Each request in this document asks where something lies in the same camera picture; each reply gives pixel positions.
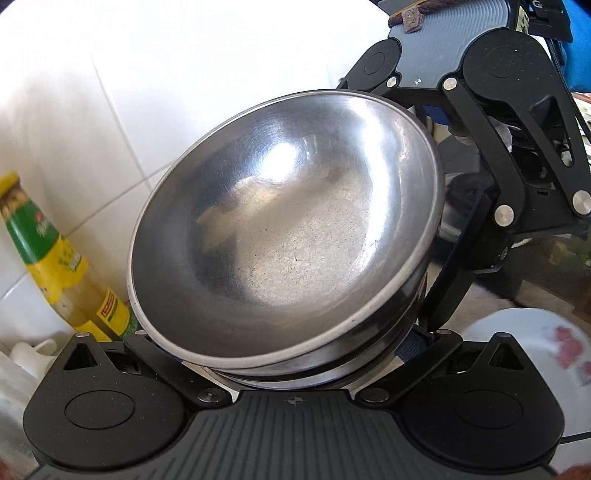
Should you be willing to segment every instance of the ribbed rubber pad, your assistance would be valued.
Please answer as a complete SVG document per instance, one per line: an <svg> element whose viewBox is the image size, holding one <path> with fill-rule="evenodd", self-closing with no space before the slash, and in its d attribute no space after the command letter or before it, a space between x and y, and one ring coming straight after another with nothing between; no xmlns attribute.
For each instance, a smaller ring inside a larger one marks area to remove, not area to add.
<svg viewBox="0 0 591 480"><path fill-rule="evenodd" d="M141 432L137 441L141 442ZM489 478L448 468L424 456L406 440L389 413L358 407L344 391L245 391L228 408L199 413L171 449L142 465L103 474L44 466L30 478L82 480L90 476L92 480ZM552 475L538 467L494 477L545 480Z"/></svg>

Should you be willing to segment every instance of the black cable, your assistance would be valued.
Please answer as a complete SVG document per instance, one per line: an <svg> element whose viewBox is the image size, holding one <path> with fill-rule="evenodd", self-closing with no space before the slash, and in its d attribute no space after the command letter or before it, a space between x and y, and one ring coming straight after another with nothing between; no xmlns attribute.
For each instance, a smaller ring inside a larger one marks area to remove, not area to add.
<svg viewBox="0 0 591 480"><path fill-rule="evenodd" d="M574 109L574 116L576 117L577 122L579 122L579 125L581 126L581 130L583 130L585 137L587 137L587 140L589 140L589 142L591 142L591 130L589 129L587 122L583 118L583 114L581 113L581 110L579 110L577 103L574 101L574 98L573 98L572 94L570 93L569 86L566 85L566 80L564 79L564 75L562 75L562 69L560 68L560 60L558 58L558 54L556 53L556 49L554 48L554 43L552 42L551 39L546 38L546 45L548 45L548 51L550 52L550 58L552 60L552 65L554 65L554 69L556 70L556 73L558 73L558 78L562 82L562 85L564 86L564 90L566 90L566 93L568 94L568 96L570 98L570 103Z"/></svg>
<svg viewBox="0 0 591 480"><path fill-rule="evenodd" d="M565 443L573 443L587 439L591 439L591 432L577 433L576 435L568 435L566 437L562 437L559 441L559 444L564 445Z"/></svg>

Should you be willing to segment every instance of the blue fabric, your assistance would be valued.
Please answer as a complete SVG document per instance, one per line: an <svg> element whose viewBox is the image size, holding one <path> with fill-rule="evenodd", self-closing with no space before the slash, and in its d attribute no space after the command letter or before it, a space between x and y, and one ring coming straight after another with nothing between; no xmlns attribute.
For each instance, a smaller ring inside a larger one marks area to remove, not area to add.
<svg viewBox="0 0 591 480"><path fill-rule="evenodd" d="M572 43L562 43L564 78L571 92L591 92L591 15L575 0L563 0L570 17Z"/></svg>

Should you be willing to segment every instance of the green label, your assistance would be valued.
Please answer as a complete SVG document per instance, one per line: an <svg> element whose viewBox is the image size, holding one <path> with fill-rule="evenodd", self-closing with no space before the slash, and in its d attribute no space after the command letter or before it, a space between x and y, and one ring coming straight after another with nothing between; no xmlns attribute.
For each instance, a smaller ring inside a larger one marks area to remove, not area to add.
<svg viewBox="0 0 591 480"><path fill-rule="evenodd" d="M8 233L26 264L43 259L60 233L32 201L20 206L6 222Z"/></svg>

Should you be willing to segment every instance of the white plate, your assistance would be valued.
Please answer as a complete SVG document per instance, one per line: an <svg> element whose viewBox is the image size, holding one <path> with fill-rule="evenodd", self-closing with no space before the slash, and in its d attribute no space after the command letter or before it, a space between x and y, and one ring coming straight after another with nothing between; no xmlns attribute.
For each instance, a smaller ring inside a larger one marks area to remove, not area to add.
<svg viewBox="0 0 591 480"><path fill-rule="evenodd" d="M585 333L552 312L506 309L461 334L464 340L487 342L496 332L517 339L550 387L564 412L564 436L591 431L591 340Z"/></svg>

